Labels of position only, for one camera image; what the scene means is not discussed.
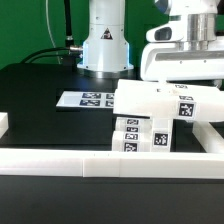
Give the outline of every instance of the green background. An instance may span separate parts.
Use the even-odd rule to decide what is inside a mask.
[[[0,0],[0,68],[20,62],[27,55],[52,44],[47,31],[45,0]],[[88,36],[89,0],[71,0],[72,26],[75,44]],[[56,45],[64,46],[64,1],[49,0],[50,23]],[[140,65],[147,44],[145,34],[152,27],[168,21],[153,5],[153,0],[126,0],[125,37],[130,43],[130,62]],[[222,28],[223,17],[218,17]],[[57,63],[55,58],[39,63]]]

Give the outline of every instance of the white block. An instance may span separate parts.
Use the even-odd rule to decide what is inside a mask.
[[[152,138],[150,133],[128,133],[114,131],[112,151],[119,152],[150,152]]]
[[[194,122],[193,134],[208,153],[224,153],[224,139],[208,122]]]
[[[0,138],[5,134],[8,128],[9,128],[8,114],[0,113]]]
[[[0,149],[0,173],[8,175],[83,176],[86,152]]]
[[[224,179],[224,156],[206,153],[126,153],[120,177]]]
[[[224,179],[224,155],[0,149],[0,175]]]
[[[152,152],[170,152],[172,119],[152,118]]]
[[[118,117],[116,131],[149,133],[152,129],[152,120],[139,118]]]
[[[83,177],[119,177],[119,154],[97,152],[83,161]]]
[[[125,81],[121,83],[122,88],[115,92],[114,113],[191,121],[224,121],[224,94],[216,87],[172,84],[170,89],[170,84],[162,84],[169,91],[163,91],[163,88],[158,91],[156,84],[156,88],[153,87],[153,92],[150,92],[145,88],[146,84],[137,82],[139,87],[134,89],[128,85],[125,87]]]

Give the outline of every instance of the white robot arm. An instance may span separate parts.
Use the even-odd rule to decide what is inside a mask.
[[[219,0],[156,0],[169,22],[147,32],[141,78],[158,81],[224,78],[224,37],[216,36]]]

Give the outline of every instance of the white plastic part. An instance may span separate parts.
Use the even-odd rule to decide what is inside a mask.
[[[8,114],[0,113],[0,138],[5,134],[8,128],[9,128]]]
[[[130,133],[123,131],[114,131],[112,151],[150,152],[152,148],[151,136],[151,131],[149,133]]]
[[[219,2],[169,1],[170,21],[146,34],[150,43],[141,60],[144,81],[224,79],[224,38],[215,34]]]
[[[224,51],[224,38],[209,42],[207,54],[215,51]],[[224,78],[224,58],[214,55],[213,58],[203,59],[200,53],[196,54],[195,60],[158,60],[158,54],[180,53],[179,43],[150,43],[143,50],[141,60],[141,78],[144,81],[158,81],[163,77],[171,80],[214,80]]]
[[[158,83],[123,80],[115,92],[114,113],[159,119],[219,122],[224,120],[222,102],[224,94],[215,87],[182,84],[162,84],[159,87]]]
[[[118,117],[112,151],[170,152],[173,120]]]
[[[130,119],[125,117],[118,117],[116,120],[116,131],[122,132],[137,132],[149,133],[152,129],[152,121],[150,119]]]
[[[89,37],[78,68],[95,72],[133,69],[124,38],[125,0],[90,0]]]
[[[176,42],[176,41],[189,41],[188,35],[188,23],[189,23],[189,15],[203,15],[203,14],[217,14],[217,0],[172,0],[169,4],[169,15],[172,16],[179,16],[180,18],[177,20],[170,20],[167,24],[156,27],[151,29],[146,34],[146,39],[149,42]],[[214,17],[208,17],[208,32],[207,38],[209,40],[215,40],[214,35]],[[171,38],[169,40],[156,40],[155,33],[161,29],[170,29],[172,30]]]
[[[1,149],[0,175],[224,179],[224,155]]]
[[[208,153],[224,153],[224,139],[208,122],[194,122],[193,134]]]

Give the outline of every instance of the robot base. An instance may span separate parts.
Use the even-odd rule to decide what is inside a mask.
[[[86,75],[93,78],[100,78],[100,79],[134,79],[135,78],[134,69],[128,69],[128,70],[118,71],[118,72],[98,72],[98,71],[90,71],[87,69],[78,68],[78,71],[82,75]]]

